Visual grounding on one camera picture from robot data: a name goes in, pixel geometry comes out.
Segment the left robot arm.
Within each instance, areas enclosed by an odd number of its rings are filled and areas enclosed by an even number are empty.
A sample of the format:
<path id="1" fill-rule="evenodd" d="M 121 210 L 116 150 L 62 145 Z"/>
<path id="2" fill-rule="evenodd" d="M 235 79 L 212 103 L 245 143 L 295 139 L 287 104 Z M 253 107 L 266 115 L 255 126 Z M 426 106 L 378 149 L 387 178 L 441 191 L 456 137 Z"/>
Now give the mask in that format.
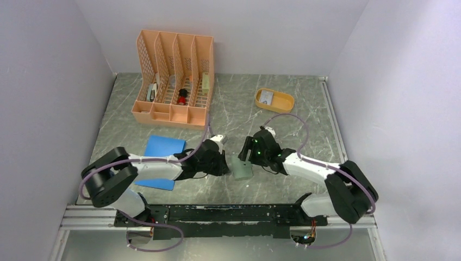
<path id="1" fill-rule="evenodd" d="M 110 206 L 128 215 L 131 222 L 143 226 L 151 211 L 146 199 L 130 189 L 135 181 L 167 179 L 183 181 L 201 173 L 223 176 L 229 172 L 223 149 L 224 135 L 202 141 L 194 150 L 185 150 L 167 157 L 143 158 L 116 147 L 82 171 L 87 200 L 96 208 Z"/>

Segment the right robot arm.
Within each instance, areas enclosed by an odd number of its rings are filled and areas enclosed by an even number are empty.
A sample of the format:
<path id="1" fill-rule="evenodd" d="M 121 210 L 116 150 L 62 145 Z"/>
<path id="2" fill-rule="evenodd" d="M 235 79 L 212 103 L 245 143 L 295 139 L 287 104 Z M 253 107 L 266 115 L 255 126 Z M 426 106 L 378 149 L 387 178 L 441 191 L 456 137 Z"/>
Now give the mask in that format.
<path id="1" fill-rule="evenodd" d="M 268 167 L 275 174 L 304 178 L 326 189 L 324 193 L 311 193 L 298 201 L 300 206 L 294 209 L 293 217 L 299 225 L 307 225 L 317 216 L 338 216 L 355 224 L 375 208 L 379 199 L 355 162 L 318 161 L 295 149 L 281 148 L 270 127 L 261 127 L 253 136 L 247 136 L 238 158 Z"/>

